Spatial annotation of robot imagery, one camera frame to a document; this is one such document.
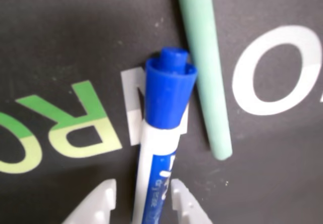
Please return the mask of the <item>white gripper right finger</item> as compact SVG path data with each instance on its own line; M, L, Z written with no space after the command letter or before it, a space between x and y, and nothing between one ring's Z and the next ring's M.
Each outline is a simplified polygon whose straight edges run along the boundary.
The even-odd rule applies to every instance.
M212 224L199 202L179 179L171 180L172 209L177 212L179 224Z

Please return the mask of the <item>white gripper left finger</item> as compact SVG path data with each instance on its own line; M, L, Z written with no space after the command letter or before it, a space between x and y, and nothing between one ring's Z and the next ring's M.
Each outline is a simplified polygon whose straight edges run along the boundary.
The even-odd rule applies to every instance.
M95 187L63 221L65 224L109 224L116 208L117 181L105 180Z

